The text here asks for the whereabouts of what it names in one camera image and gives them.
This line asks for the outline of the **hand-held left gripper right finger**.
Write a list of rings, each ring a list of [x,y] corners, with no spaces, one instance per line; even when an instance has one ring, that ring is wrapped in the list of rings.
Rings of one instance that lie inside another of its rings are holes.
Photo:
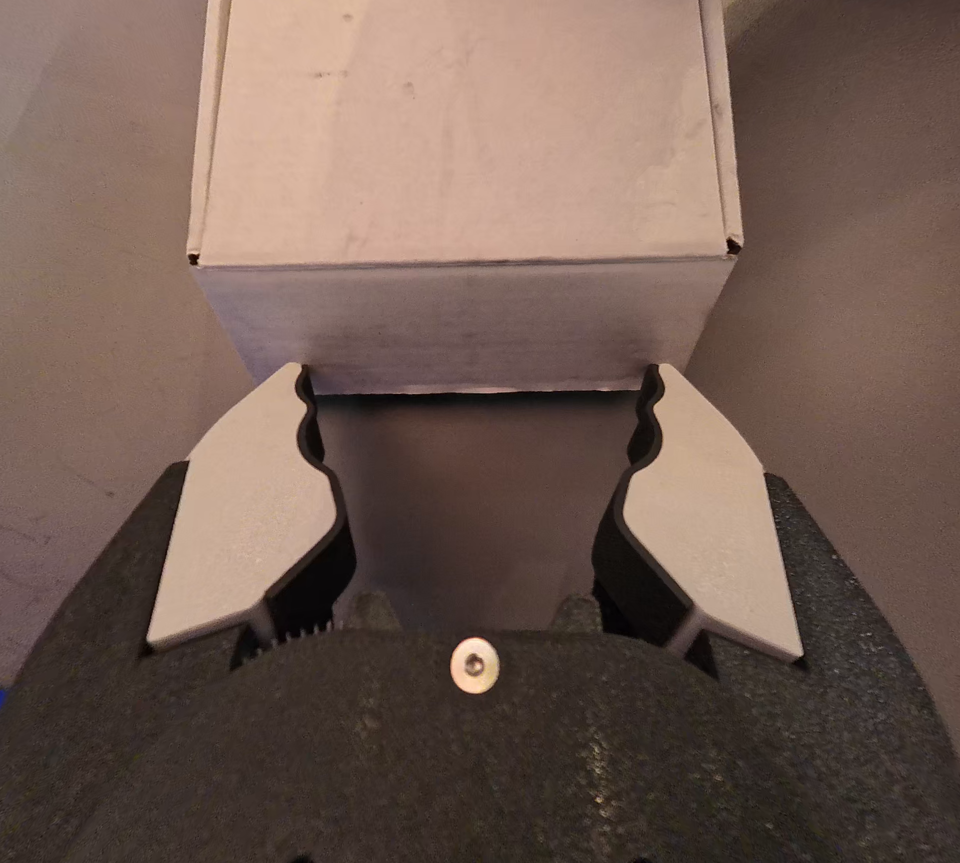
[[[703,634],[805,653],[763,465],[673,365],[648,365],[592,545],[603,631],[687,656]]]

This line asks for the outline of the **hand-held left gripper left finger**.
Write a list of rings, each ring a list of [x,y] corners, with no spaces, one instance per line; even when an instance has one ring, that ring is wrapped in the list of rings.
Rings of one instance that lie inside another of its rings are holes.
[[[309,369],[287,363],[186,460],[147,644],[167,651],[239,626],[267,649],[322,632],[355,570]]]

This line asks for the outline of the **white cardboard mailer box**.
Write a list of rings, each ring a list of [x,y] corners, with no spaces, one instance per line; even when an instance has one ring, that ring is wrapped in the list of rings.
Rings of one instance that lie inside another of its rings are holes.
[[[723,0],[207,0],[186,255],[255,385],[637,390],[745,238]]]

